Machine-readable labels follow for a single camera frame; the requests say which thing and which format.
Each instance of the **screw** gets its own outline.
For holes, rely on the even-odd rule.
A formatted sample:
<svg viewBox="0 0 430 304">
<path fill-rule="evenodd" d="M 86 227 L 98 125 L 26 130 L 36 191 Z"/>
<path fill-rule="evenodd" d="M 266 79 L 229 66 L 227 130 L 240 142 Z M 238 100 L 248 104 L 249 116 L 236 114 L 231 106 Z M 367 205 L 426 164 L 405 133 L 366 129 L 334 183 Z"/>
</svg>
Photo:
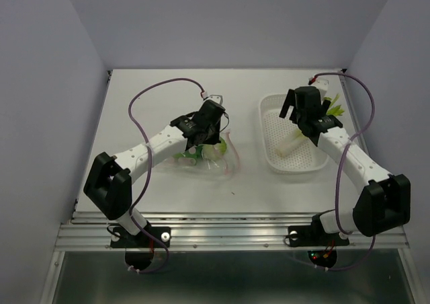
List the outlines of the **screw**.
<svg viewBox="0 0 430 304">
<path fill-rule="evenodd" d="M 167 232 L 163 232 L 161 234 L 161 240 L 164 241 L 164 242 L 169 241 L 170 240 L 170 235 Z"/>
<path fill-rule="evenodd" d="M 111 235 L 110 239 L 113 242 L 117 242 L 120 238 L 118 238 L 116 235 Z"/>
<path fill-rule="evenodd" d="M 286 245 L 290 246 L 290 241 L 291 241 L 291 240 L 292 240 L 292 241 L 296 241 L 296 240 L 298 240 L 298 238 L 296 238 L 296 237 L 292 237 L 292 235 L 296 235 L 296 234 L 297 234 L 297 231 L 289 231 L 288 236 L 286 236 L 286 237 L 284 238 L 284 243 L 285 243 Z"/>
</svg>

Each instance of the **wire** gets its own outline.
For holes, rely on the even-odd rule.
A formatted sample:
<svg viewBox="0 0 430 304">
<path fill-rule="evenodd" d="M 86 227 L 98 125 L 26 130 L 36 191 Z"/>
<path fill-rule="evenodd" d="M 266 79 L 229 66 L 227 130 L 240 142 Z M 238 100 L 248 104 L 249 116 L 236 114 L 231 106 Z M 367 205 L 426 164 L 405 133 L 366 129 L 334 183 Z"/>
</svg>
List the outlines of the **wire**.
<svg viewBox="0 0 430 304">
<path fill-rule="evenodd" d="M 228 116 L 228 113 L 224 113 L 224 117 L 227 118 L 227 124 L 225 125 L 225 127 L 223 129 L 220 130 L 220 133 L 222 133 L 224 131 L 225 128 L 228 127 L 228 125 L 230 124 L 230 117 Z"/>
<path fill-rule="evenodd" d="M 154 253 L 154 240 L 152 239 L 149 241 L 149 250 Z"/>
<path fill-rule="evenodd" d="M 351 232 L 348 232 L 348 231 L 344 230 L 344 228 L 342 228 L 341 220 L 340 220 L 340 216 L 339 216 L 339 199 L 340 199 L 339 195 L 340 195 L 342 169 L 343 169 L 343 166 L 345 165 L 346 156 L 347 156 L 347 153 L 348 153 L 348 150 L 351 146 L 352 141 L 354 139 L 356 139 L 359 135 L 361 135 L 363 132 L 365 132 L 370 127 L 370 124 L 372 123 L 372 121 L 374 119 L 374 116 L 375 116 L 375 100 L 374 100 L 374 97 L 373 97 L 372 93 L 370 92 L 369 88 L 366 86 L 366 84 L 364 84 L 357 77 L 354 77 L 354 76 L 348 75 L 348 74 L 344 74 L 344 73 L 339 73 L 339 72 L 318 73 L 310 80 L 310 84 L 314 83 L 316 78 L 321 76 L 321 75 L 338 75 L 340 77 L 348 77 L 348 78 L 354 80 L 355 82 L 359 83 L 364 88 L 364 90 L 366 91 L 366 93 L 369 96 L 370 104 L 372 105 L 372 111 L 370 112 L 369 121 L 365 124 L 365 126 L 361 130 L 357 131 L 354 135 L 352 135 L 352 137 L 350 138 L 349 142 L 346 144 L 346 146 L 342 152 L 341 160 L 339 162 L 339 167 L 337 168 L 336 192 L 335 192 L 336 224 L 342 233 L 344 233 L 346 235 L 350 235 Z"/>
<path fill-rule="evenodd" d="M 143 127 L 135 119 L 135 117 L 133 117 L 133 113 L 132 113 L 133 104 L 145 92 L 147 92 L 147 91 L 149 91 L 149 90 L 151 90 L 151 89 L 153 89 L 155 87 L 158 87 L 160 85 L 167 84 L 167 83 L 170 83 L 170 82 L 176 82 L 176 81 L 188 81 L 188 82 L 192 82 L 192 83 L 196 84 L 200 88 L 200 90 L 202 91 L 200 95 L 203 97 L 203 94 L 204 94 L 205 91 L 204 91 L 204 88 L 202 87 L 202 85 L 200 85 L 200 83 L 198 83 L 197 81 L 194 81 L 193 79 L 188 79 L 186 77 L 178 77 L 178 78 L 174 78 L 174 79 L 170 79 L 170 80 L 158 82 L 156 84 L 151 85 L 150 87 L 147 87 L 146 89 L 143 89 L 141 92 L 139 92 L 138 94 L 136 94 L 134 96 L 134 98 L 132 98 L 132 100 L 130 101 L 130 104 L 128 105 L 128 117 L 130 117 L 131 121 L 133 121 L 133 123 L 136 125 L 136 127 L 138 128 L 138 130 L 142 134 L 143 139 L 145 140 L 146 144 L 149 143 L 149 139 L 148 139 L 148 136 L 146 135 L 145 130 L 143 129 Z M 136 219 L 132 215 L 134 207 L 140 202 L 140 200 L 142 200 L 142 197 L 144 196 L 146 190 L 148 189 L 149 181 L 151 180 L 151 172 L 152 172 L 152 169 L 153 169 L 153 153 L 151 151 L 151 148 L 148 145 L 146 146 L 146 148 L 148 149 L 148 170 L 146 172 L 146 181 L 145 181 L 145 184 L 143 186 L 142 192 L 140 192 L 138 198 L 136 199 L 136 201 L 134 201 L 134 203 L 132 204 L 132 206 L 128 210 L 128 213 L 130 214 L 130 218 L 132 219 L 133 223 L 139 228 L 139 230 L 144 235 L 146 235 L 149 239 L 153 240 L 155 243 L 159 244 L 162 248 L 164 248 L 164 250 L 166 251 L 166 258 L 165 258 L 165 261 L 163 262 L 163 264 L 161 264 L 161 266 L 159 266 L 158 268 L 154 268 L 154 269 L 150 269 L 150 270 L 145 270 L 145 271 L 142 271 L 142 272 L 138 271 L 138 270 L 135 270 L 133 267 L 129 267 L 129 269 L 131 269 L 131 270 L 133 270 L 135 272 L 138 272 L 140 274 L 146 274 L 146 273 L 149 273 L 149 272 L 156 272 L 156 271 L 162 269 L 164 266 L 166 266 L 167 262 L 169 261 L 169 256 L 170 256 L 169 248 L 167 248 L 167 246 L 162 241 L 158 240 L 156 237 L 154 237 L 153 235 L 151 235 L 148 231 L 146 231 L 145 229 L 143 229 L 143 227 L 141 227 L 139 225 L 139 223 L 136 221 Z"/>
<path fill-rule="evenodd" d="M 329 257 L 329 256 L 330 256 L 330 254 L 333 252 L 333 249 L 334 249 L 334 248 L 335 248 L 335 241 L 334 241 L 334 240 L 332 240 L 332 241 L 331 241 L 331 249 L 330 249 L 330 251 L 329 251 L 327 254 L 324 254 L 324 255 L 323 255 L 323 257 L 324 257 L 324 258 Z"/>
<path fill-rule="evenodd" d="M 117 237 L 118 239 L 123 239 L 123 238 L 124 238 L 124 237 L 123 237 L 123 236 L 121 236 L 119 233 L 116 233 L 115 231 L 112 231 L 111 229 L 109 229 L 110 227 L 113 227 L 113 225 L 108 225 L 108 226 L 106 227 L 106 230 L 107 230 L 107 232 L 108 232 L 108 233 L 110 233 L 111 235 L 113 235 L 113 236 Z"/>
<path fill-rule="evenodd" d="M 286 245 L 289 245 L 289 244 L 288 244 L 288 242 L 290 242 L 290 240 L 289 240 L 289 239 L 291 239 L 291 238 L 299 238 L 299 236 L 300 236 L 300 235 L 298 235 L 297 233 L 292 233 L 291 235 L 286 235 L 286 236 L 284 237 L 284 243 L 285 243 Z"/>
<path fill-rule="evenodd" d="M 335 241 L 334 240 L 332 240 L 328 245 L 327 245 L 327 247 L 324 249 L 324 253 L 325 252 L 327 252 L 327 250 L 330 248 L 330 246 L 332 246 L 332 249 L 333 249 L 333 247 L 334 247 L 334 244 L 335 244 Z"/>
<path fill-rule="evenodd" d="M 346 235 L 350 235 L 352 232 L 348 232 L 348 231 L 344 230 L 344 228 L 342 228 L 342 226 L 341 226 L 341 220 L 340 220 L 340 215 L 339 215 L 339 199 L 340 199 L 339 195 L 340 195 L 342 170 L 343 170 L 343 166 L 345 165 L 346 156 L 347 156 L 349 147 L 352 144 L 352 141 L 354 139 L 356 139 L 359 135 L 361 135 L 363 132 L 365 132 L 370 127 L 370 124 L 372 123 L 372 121 L 374 119 L 374 116 L 375 116 L 375 100 L 374 100 L 374 97 L 373 97 L 372 93 L 370 92 L 369 88 L 367 87 L 367 85 L 364 84 L 363 81 L 361 81 L 357 77 L 354 77 L 353 75 L 348 75 L 348 74 L 339 73 L 339 72 L 322 72 L 322 73 L 317 73 L 309 81 L 309 84 L 314 83 L 315 80 L 316 80 L 316 78 L 320 77 L 321 75 L 337 75 L 339 77 L 347 77 L 347 78 L 350 78 L 350 79 L 354 80 L 355 82 L 357 82 L 358 84 L 360 84 L 363 87 L 363 89 L 366 91 L 366 93 L 368 94 L 369 99 L 370 99 L 370 104 L 372 106 L 372 111 L 370 112 L 370 117 L 369 117 L 368 122 L 365 124 L 365 126 L 361 130 L 357 131 L 354 135 L 351 136 L 349 142 L 346 144 L 346 146 L 345 146 L 345 148 L 344 148 L 344 150 L 342 152 L 341 160 L 339 161 L 339 166 L 337 168 L 336 192 L 335 192 L 335 216 L 336 216 L 336 224 L 337 224 L 340 232 L 342 232 L 342 233 L 344 233 Z M 370 244 L 368 252 L 358 262 L 356 262 L 356 263 L 354 263 L 354 264 L 352 264 L 352 265 L 350 265 L 348 267 L 330 268 L 329 270 L 332 270 L 332 271 L 344 271 L 344 270 L 355 268 L 356 266 L 360 265 L 364 260 L 367 259 L 367 257 L 372 252 L 372 250 L 373 250 L 373 248 L 375 246 L 375 241 L 376 241 L 376 236 L 374 235 L 373 238 L 372 238 L 372 243 Z"/>
<path fill-rule="evenodd" d="M 234 145 L 230 139 L 230 131 L 229 130 L 226 131 L 226 133 L 225 133 L 225 139 L 227 141 L 227 144 L 231 147 L 231 149 L 233 151 L 233 154 L 234 154 L 236 161 L 237 161 L 237 170 L 239 171 L 239 170 L 241 170 L 241 158 L 239 157 L 239 154 L 237 153 L 237 150 L 234 147 Z"/>
<path fill-rule="evenodd" d="M 359 266 L 362 262 L 364 262 L 369 257 L 370 253 L 372 252 L 372 250 L 373 250 L 373 248 L 375 246 L 375 241 L 376 241 L 376 236 L 374 235 L 372 237 L 372 242 L 370 244 L 369 250 L 365 253 L 365 255 L 360 260 L 358 260 L 357 262 L 355 262 L 354 264 L 346 266 L 346 267 L 326 268 L 326 267 L 318 266 L 316 264 L 311 264 L 310 262 L 303 262 L 303 261 L 301 261 L 299 259 L 295 259 L 294 257 L 291 257 L 291 256 L 287 256 L 287 257 L 289 259 L 295 261 L 295 262 L 298 262 L 298 263 L 303 264 L 303 265 L 307 265 L 307 266 L 312 267 L 312 268 L 326 270 L 326 271 L 331 271 L 331 272 L 344 272 L 346 270 L 350 270 L 352 268 L 355 268 L 355 267 Z"/>
</svg>

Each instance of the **green vegetable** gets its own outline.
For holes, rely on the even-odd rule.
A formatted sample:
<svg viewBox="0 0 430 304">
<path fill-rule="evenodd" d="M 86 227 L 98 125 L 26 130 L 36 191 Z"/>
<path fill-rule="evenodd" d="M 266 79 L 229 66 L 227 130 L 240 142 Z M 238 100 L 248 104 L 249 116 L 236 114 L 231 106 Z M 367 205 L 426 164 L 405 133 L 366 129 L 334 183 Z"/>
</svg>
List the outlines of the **green vegetable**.
<svg viewBox="0 0 430 304">
<path fill-rule="evenodd" d="M 221 143 L 216 145 L 202 145 L 202 154 L 211 161 L 218 161 L 227 151 L 227 143 L 220 137 Z"/>
<path fill-rule="evenodd" d="M 202 149 L 203 149 L 203 145 L 198 145 L 198 146 L 196 146 L 196 147 L 195 147 L 195 152 L 194 152 L 194 153 L 190 153 L 190 152 L 189 152 L 189 150 L 188 150 L 188 151 L 185 151 L 185 152 L 183 152 L 183 153 L 175 154 L 175 155 L 173 156 L 173 158 L 174 158 L 174 159 L 179 159 L 179 158 L 192 158 L 192 159 L 195 159 L 195 161 L 196 161 L 196 163 L 197 163 L 197 160 L 198 160 L 199 158 L 202 158 Z"/>
<path fill-rule="evenodd" d="M 337 106 L 333 107 L 333 105 L 336 103 L 336 101 L 340 98 L 340 94 L 336 94 L 335 99 L 331 99 L 329 97 L 326 97 L 325 100 L 330 101 L 329 110 L 327 111 L 327 114 L 338 117 L 342 116 L 342 114 L 345 112 L 344 109 L 341 108 L 341 105 L 338 104 Z"/>
</svg>

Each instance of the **white vegetable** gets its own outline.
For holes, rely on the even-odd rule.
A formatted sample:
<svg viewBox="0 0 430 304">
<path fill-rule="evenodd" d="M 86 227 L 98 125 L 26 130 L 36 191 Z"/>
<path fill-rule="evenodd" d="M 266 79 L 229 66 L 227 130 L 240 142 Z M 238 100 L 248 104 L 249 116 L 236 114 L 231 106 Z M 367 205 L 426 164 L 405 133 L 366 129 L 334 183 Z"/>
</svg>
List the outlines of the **white vegetable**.
<svg viewBox="0 0 430 304">
<path fill-rule="evenodd" d="M 286 136 L 275 148 L 276 153 L 281 157 L 286 157 L 298 148 L 307 138 L 303 136 L 300 130 L 295 130 Z"/>
</svg>

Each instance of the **black clamp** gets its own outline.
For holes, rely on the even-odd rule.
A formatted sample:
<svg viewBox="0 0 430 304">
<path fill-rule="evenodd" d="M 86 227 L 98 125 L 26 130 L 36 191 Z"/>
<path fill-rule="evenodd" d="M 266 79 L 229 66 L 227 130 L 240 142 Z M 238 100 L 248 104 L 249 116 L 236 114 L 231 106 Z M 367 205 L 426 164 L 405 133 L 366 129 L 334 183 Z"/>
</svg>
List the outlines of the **black clamp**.
<svg viewBox="0 0 430 304">
<path fill-rule="evenodd" d="M 284 242 L 290 247 L 324 247 L 332 241 L 336 246 L 349 245 L 348 239 L 341 239 L 338 233 L 326 233 L 320 221 L 319 213 L 312 217 L 310 225 L 294 225 L 288 227 L 288 236 Z"/>
<path fill-rule="evenodd" d="M 326 115 L 329 106 L 328 100 L 321 103 L 321 95 L 316 87 L 298 87 L 288 90 L 279 117 L 285 118 L 290 107 L 293 107 L 290 120 L 317 146 L 320 133 L 330 128 L 343 127 L 336 117 Z"/>
<path fill-rule="evenodd" d="M 225 112 L 220 104 L 206 100 L 199 111 L 180 116 L 170 125 L 177 127 L 188 139 L 186 150 L 201 144 L 215 145 L 220 142 L 221 117 Z"/>
<path fill-rule="evenodd" d="M 111 238 L 110 247 L 113 249 L 134 249 L 134 248 L 150 248 L 151 239 L 142 232 L 137 235 L 131 235 L 120 225 L 110 225 L 112 227 L 111 234 L 116 238 Z M 150 235 L 159 241 L 163 242 L 166 247 L 170 247 L 171 228 L 170 227 L 153 227 L 148 223 L 145 228 Z M 157 242 L 152 242 L 153 248 L 162 248 Z"/>
</svg>

